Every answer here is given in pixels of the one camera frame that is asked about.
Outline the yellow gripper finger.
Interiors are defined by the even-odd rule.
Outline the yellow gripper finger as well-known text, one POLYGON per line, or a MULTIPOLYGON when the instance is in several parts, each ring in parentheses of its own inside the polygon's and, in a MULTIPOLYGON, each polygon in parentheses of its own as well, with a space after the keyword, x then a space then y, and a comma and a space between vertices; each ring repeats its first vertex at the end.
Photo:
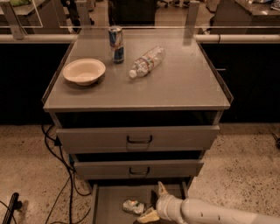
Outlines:
POLYGON ((168 194, 168 191, 166 190, 164 184, 161 181, 158 181, 157 184, 158 184, 158 191, 157 191, 157 193, 158 193, 159 196, 168 194))
POLYGON ((158 215, 158 212, 153 207, 150 207, 137 218, 137 221, 144 224, 148 222, 158 221, 159 219, 160 217, 158 215))

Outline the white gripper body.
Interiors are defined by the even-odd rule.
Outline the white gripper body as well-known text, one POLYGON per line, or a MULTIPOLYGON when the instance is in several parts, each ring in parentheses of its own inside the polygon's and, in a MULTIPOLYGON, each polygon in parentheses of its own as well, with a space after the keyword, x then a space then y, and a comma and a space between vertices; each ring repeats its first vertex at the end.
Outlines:
POLYGON ((186 222, 186 218, 182 212, 182 207, 185 202, 184 199, 179 199, 174 195, 164 194, 158 198, 156 210, 158 215, 164 220, 186 222))

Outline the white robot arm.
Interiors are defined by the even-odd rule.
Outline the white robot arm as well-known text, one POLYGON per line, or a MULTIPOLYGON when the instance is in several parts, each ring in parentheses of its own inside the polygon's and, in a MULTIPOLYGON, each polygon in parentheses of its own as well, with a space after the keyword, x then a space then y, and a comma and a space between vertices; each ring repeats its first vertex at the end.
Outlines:
POLYGON ((140 223, 175 221, 177 224, 280 224, 280 218, 215 206, 201 199, 179 199, 158 182, 156 208, 149 208, 137 218, 140 223))

